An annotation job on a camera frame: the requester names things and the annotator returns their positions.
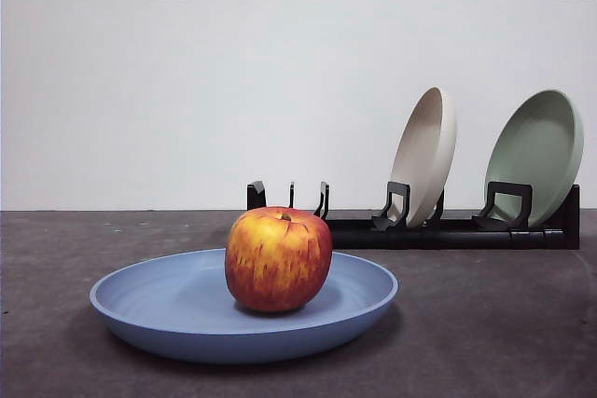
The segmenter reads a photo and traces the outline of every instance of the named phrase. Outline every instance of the black dish rack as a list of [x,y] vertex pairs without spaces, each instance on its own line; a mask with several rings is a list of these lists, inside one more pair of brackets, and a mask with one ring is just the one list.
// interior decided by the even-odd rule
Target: black dish rack
[[[495,194],[521,198],[521,211],[511,221],[491,218]],[[295,188],[290,184],[290,207]],[[402,197],[396,220],[388,218],[392,196]],[[529,228],[533,188],[525,184],[490,182],[487,203],[469,219],[445,219],[444,193],[433,215],[421,226],[409,228],[410,186],[388,182],[386,203],[369,219],[327,219],[329,184],[321,183],[319,205],[313,214],[327,222],[335,249],[578,249],[580,244],[580,187],[573,185],[560,208],[541,226]],[[247,210],[267,206],[261,181],[247,185]]]

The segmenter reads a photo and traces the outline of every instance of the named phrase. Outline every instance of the apple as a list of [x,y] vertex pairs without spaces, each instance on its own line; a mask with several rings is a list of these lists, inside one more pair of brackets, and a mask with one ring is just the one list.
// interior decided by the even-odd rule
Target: apple
[[323,219],[286,207],[252,209],[229,233],[226,283],[247,308],[296,309],[322,288],[331,258],[332,235]]

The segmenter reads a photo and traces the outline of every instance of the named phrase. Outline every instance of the blue plate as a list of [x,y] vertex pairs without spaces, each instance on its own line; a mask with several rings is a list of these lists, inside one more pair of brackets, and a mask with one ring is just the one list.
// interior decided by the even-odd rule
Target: blue plate
[[118,337],[161,356],[256,364],[329,350],[362,334],[387,310],[399,283],[368,260],[334,253],[323,288],[303,308],[260,314],[238,304],[224,249],[155,258],[93,285],[91,304]]

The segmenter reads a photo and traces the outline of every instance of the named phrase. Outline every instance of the gray floor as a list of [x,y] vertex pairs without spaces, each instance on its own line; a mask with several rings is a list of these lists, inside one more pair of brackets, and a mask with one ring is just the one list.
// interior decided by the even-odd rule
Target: gray floor
[[402,290],[368,332],[308,358],[188,364],[108,332],[89,303],[95,281],[223,247],[239,213],[2,213],[2,396],[597,396],[593,210],[580,251],[344,251]]

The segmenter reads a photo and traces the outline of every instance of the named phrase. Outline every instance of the plate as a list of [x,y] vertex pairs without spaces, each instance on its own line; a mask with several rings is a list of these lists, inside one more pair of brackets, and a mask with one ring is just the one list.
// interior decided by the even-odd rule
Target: plate
[[[446,92],[428,90],[410,115],[396,151],[390,180],[410,185],[407,226],[423,223],[444,189],[456,146],[456,111]],[[395,196],[388,217],[396,220],[402,198]]]
[[[560,207],[576,179],[583,152],[580,114],[557,90],[544,90],[524,102],[504,126],[485,174],[490,181],[530,184],[529,226],[539,226]],[[511,220],[521,200],[496,195],[492,217]]]
[[245,309],[228,291],[225,249],[175,254],[117,270],[90,291],[108,328],[135,347],[209,364],[256,364],[329,350],[362,334],[387,310],[396,277],[334,253],[307,305],[280,314]]

